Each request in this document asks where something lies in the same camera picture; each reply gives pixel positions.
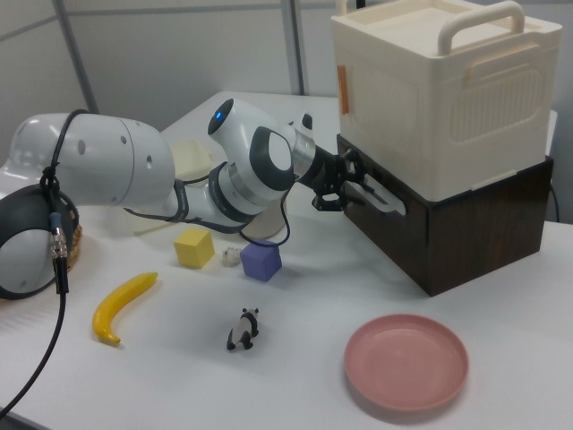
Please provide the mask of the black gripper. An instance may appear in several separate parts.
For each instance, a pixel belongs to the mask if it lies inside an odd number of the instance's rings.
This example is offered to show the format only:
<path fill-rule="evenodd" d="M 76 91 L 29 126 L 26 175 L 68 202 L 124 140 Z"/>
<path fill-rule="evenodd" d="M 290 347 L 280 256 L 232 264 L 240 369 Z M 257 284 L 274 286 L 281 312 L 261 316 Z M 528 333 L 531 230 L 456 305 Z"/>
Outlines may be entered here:
<path fill-rule="evenodd" d="M 298 183 L 313 190 L 312 206 L 317 211 L 343 211 L 354 199 L 345 194 L 344 183 L 361 185 L 366 169 L 357 150 L 346 150 L 342 155 L 333 155 L 316 147 L 308 170 Z"/>

